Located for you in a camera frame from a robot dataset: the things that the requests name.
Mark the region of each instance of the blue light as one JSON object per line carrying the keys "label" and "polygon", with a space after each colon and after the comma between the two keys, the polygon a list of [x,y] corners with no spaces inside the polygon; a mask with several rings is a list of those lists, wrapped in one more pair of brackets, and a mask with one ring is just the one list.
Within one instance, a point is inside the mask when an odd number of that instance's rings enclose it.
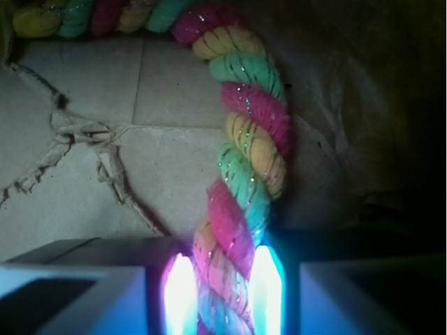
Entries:
{"label": "blue light", "polygon": [[281,334],[285,291],[283,273],[274,251],[268,246],[258,246],[249,284],[255,335]]}
{"label": "blue light", "polygon": [[[349,315],[318,282],[318,277],[313,275],[308,265],[301,265],[300,272],[301,334],[361,334]],[[343,292],[344,287],[340,286],[339,289]]]}

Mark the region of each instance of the multicolored rope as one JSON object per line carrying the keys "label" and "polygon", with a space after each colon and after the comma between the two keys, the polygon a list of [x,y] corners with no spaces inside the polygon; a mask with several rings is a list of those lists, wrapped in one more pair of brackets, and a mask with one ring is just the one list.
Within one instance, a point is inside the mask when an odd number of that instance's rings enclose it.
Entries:
{"label": "multicolored rope", "polygon": [[47,0],[15,12],[18,36],[74,38],[131,33],[144,27],[192,45],[223,82],[232,111],[229,142],[219,150],[219,177],[208,190],[208,216],[193,254],[200,281],[199,334],[252,334],[248,284],[255,247],[269,222],[270,204],[282,192],[291,123],[284,86],[272,57],[230,7],[196,0]]}

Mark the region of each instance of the glowing light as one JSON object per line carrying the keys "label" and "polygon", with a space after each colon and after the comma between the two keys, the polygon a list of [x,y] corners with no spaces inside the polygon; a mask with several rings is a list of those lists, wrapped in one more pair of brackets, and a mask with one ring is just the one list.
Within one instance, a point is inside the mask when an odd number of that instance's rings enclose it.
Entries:
{"label": "glowing light", "polygon": [[165,334],[197,334],[197,296],[191,260],[179,253],[164,286]]}
{"label": "glowing light", "polygon": [[255,335],[281,334],[284,285],[280,266],[267,246],[256,248],[249,284]]}

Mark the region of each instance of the rope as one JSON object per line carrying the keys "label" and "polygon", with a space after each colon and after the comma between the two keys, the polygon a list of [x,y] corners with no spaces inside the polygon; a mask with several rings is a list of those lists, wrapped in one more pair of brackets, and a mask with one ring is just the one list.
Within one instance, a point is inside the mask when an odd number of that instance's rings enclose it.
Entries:
{"label": "rope", "polygon": [[208,189],[208,216],[194,236],[199,281],[199,334],[252,334],[248,284],[254,250],[284,187],[291,125],[284,86],[270,54],[230,7],[197,0],[47,0],[15,11],[19,37],[99,37],[144,27],[170,29],[179,43],[210,61],[232,111],[221,171]]}

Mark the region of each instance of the braided rope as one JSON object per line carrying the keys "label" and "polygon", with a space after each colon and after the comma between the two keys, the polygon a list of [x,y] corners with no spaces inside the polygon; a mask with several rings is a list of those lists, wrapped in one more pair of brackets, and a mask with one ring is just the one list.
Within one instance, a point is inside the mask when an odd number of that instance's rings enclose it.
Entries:
{"label": "braided rope", "polygon": [[219,150],[221,178],[208,189],[208,217],[194,236],[200,334],[251,334],[248,283],[254,250],[281,195],[290,150],[284,86],[272,57],[235,11],[195,0],[47,0],[19,8],[18,36],[74,38],[144,27],[171,29],[180,43],[210,61],[231,112],[229,142]]}

